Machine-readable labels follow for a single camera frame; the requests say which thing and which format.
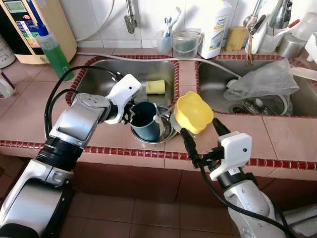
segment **sink basin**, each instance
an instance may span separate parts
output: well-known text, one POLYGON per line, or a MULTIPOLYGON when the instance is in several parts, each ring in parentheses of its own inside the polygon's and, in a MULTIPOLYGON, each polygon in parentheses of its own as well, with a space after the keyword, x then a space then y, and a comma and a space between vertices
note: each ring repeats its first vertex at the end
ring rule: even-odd
MULTIPOLYGON (((227 69, 245 75, 256 70, 273 60, 255 60, 253 66, 247 67, 244 60, 213 60, 227 69)), ((248 113, 242 106, 241 101, 229 101, 224 98, 226 85, 231 79, 236 79, 233 75, 206 63, 199 66, 201 97, 215 111, 221 113, 248 113)), ((294 116, 317 116, 317 92, 313 88, 310 80, 294 77, 300 89, 291 95, 290 100, 293 105, 294 116)))
MULTIPOLYGON (((174 101, 175 65, 169 61, 134 62, 116 59, 105 59, 93 65, 120 72, 122 75, 132 74, 142 84, 142 90, 136 95, 135 101, 149 100, 158 105, 168 107, 174 101), (147 95, 147 81, 165 80, 165 94, 147 95)), ((77 87, 77 91, 106 96, 115 82, 111 76, 101 70, 88 69, 77 87)))

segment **dark blue cup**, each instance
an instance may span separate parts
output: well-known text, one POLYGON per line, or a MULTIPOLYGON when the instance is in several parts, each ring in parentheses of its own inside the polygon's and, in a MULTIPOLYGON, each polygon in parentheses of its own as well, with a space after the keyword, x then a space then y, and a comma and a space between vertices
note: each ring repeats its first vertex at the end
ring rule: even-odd
POLYGON ((159 123, 153 117, 159 115, 156 106, 150 102, 141 102, 131 109, 135 116, 131 126, 135 133, 143 140, 156 141, 159 139, 159 123))

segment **tiled countertop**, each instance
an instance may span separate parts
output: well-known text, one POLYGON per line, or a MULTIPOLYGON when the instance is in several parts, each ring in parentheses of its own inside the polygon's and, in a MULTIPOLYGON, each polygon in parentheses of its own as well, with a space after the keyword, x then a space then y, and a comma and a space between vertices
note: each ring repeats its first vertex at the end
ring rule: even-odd
MULTIPOLYGON (((153 49, 80 49, 113 55, 157 55, 153 49)), ((72 66, 93 57, 75 56, 72 66)), ((196 91, 193 61, 179 61, 179 94, 196 91)), ((16 86, 14 96, 0 100, 0 154, 35 157, 45 141, 43 114, 47 98, 58 81, 50 65, 27 65, 17 60, 4 69, 16 86)), ((63 82, 60 90, 73 80, 63 82)), ((68 107, 61 97, 53 110, 53 123, 68 107)), ((215 113, 229 129, 253 138, 252 160, 245 171, 257 176, 317 180, 317 119, 262 117, 215 113)), ((218 135, 210 124, 196 138, 198 152, 216 146, 218 135)), ((151 145, 137 140, 127 125, 100 124, 79 161, 153 168, 193 170, 180 135, 151 145)))

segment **plastic bag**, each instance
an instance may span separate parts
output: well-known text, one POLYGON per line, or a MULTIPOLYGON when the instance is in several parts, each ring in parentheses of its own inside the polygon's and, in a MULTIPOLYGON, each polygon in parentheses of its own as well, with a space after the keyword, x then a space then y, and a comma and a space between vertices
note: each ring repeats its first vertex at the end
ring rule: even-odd
POLYGON ((290 95, 299 86, 290 72, 287 59, 269 63, 234 82, 224 93, 230 101, 266 95, 290 95))

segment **white detergent bottle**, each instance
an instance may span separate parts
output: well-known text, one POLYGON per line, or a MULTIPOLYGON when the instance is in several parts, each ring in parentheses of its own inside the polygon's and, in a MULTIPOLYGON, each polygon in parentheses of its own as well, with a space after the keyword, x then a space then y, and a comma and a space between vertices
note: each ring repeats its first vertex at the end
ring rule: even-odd
POLYGON ((186 28, 200 29, 203 33, 198 53, 205 59, 220 54, 232 6, 226 0, 196 0, 186 14, 186 28))
POLYGON ((0 70, 0 99, 8 98, 15 92, 15 86, 0 70))

